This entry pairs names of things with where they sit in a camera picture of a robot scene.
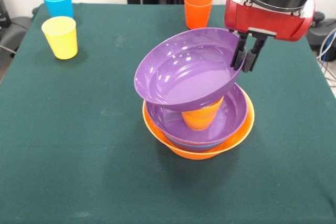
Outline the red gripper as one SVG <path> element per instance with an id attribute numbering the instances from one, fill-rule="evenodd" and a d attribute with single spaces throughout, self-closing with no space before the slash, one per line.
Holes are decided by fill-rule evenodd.
<path id="1" fill-rule="evenodd" d="M 268 35 L 278 40 L 298 41 L 308 31 L 315 11 L 313 0 L 308 0 L 298 16 L 291 13 L 268 10 L 254 3 L 251 6 L 247 6 L 245 5 L 246 1 L 226 0 L 224 14 L 224 25 L 228 29 L 239 31 L 238 44 L 230 66 L 234 70 L 238 70 L 245 59 L 242 66 L 244 73 L 253 71 Z M 253 35 L 256 41 L 247 54 L 245 53 L 248 37 L 246 32 L 266 34 Z"/>

